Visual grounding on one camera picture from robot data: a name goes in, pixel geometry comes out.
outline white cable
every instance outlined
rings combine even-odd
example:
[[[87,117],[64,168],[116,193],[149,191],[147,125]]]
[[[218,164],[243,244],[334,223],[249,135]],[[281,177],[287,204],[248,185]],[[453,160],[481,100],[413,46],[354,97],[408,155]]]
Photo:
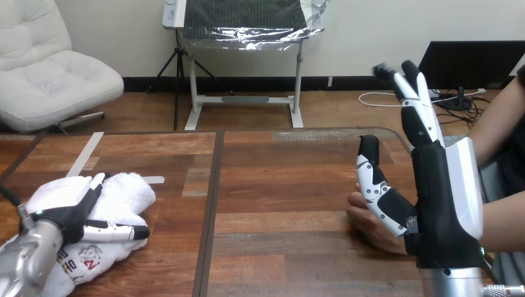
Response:
[[[396,94],[390,94],[390,93],[378,93],[378,92],[370,92],[370,93],[364,93],[363,95],[359,96],[357,100],[359,102],[363,103],[364,105],[372,106],[372,107],[401,107],[401,105],[381,105],[381,104],[371,104],[364,102],[361,98],[366,95],[389,95],[389,96],[396,96]]]
[[[477,90],[477,92],[474,92],[474,93],[470,93],[470,94],[465,94],[464,96],[473,96],[473,95],[478,95],[478,94],[483,94],[485,93],[486,90],[484,88],[479,88]],[[382,104],[371,104],[371,103],[367,103],[367,102],[364,102],[362,100],[362,97],[366,96],[366,95],[389,95],[389,96],[395,96],[396,94],[392,94],[392,93],[378,93],[378,92],[370,92],[370,93],[364,93],[363,95],[360,95],[359,98],[357,98],[357,100],[359,100],[359,102],[363,103],[364,105],[367,105],[367,106],[372,106],[372,107],[402,107],[402,105],[382,105]],[[436,101],[432,101],[432,103],[436,103],[436,102],[443,102],[443,101],[448,101],[448,100],[452,100],[452,99],[456,99],[458,96],[455,96],[455,97],[450,97],[450,98],[447,98],[447,99],[441,99],[441,100],[436,100]]]

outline white tape strip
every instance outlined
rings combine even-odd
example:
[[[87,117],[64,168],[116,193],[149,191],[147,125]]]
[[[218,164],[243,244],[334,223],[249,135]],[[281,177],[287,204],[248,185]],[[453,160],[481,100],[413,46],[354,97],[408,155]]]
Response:
[[[148,184],[163,184],[163,176],[143,176],[142,177]]]
[[[71,166],[71,169],[66,175],[67,178],[71,176],[78,176],[80,174],[87,160],[89,159],[89,157],[91,157],[91,154],[95,150],[95,147],[97,147],[97,144],[102,138],[102,135],[104,135],[104,132],[93,133],[93,135],[85,145],[84,149],[80,153],[79,157],[77,158],[73,166]]]

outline person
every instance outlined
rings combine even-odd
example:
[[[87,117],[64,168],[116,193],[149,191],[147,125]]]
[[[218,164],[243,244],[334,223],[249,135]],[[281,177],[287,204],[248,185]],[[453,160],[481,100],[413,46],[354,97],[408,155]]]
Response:
[[[500,252],[493,271],[501,283],[525,283],[525,66],[489,104],[467,134],[474,144],[477,164],[496,168],[496,174],[483,175],[487,188],[497,187],[501,197],[483,206],[483,237],[480,244],[488,252]],[[351,224],[373,246],[394,254],[407,254],[403,237],[396,237],[368,210],[359,184],[348,197]]]

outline printed logo on towel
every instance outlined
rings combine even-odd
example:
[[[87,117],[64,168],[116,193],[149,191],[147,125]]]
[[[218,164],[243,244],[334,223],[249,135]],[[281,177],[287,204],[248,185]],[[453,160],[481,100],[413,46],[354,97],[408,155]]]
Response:
[[[89,246],[80,250],[79,256],[82,258],[82,263],[87,267],[87,270],[92,270],[98,264],[100,264],[100,259],[102,259],[102,251],[98,246]]]
[[[77,268],[77,264],[75,264],[75,261],[73,261],[72,259],[67,259],[69,255],[63,249],[58,250],[57,256],[58,259],[62,260],[62,262],[59,262],[62,264],[64,269],[68,269],[70,272],[73,272],[73,270]]]

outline white towel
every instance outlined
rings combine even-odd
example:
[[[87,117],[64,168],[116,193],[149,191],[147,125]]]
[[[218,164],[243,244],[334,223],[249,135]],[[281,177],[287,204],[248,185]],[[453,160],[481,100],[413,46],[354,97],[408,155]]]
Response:
[[[142,225],[137,214],[155,202],[155,193],[136,173],[120,173],[107,179],[89,219]],[[124,260],[131,251],[146,244],[147,239],[114,243],[80,241],[58,252],[59,261],[53,267],[42,291],[42,297],[65,297],[75,285],[89,282],[108,270],[115,261]]]

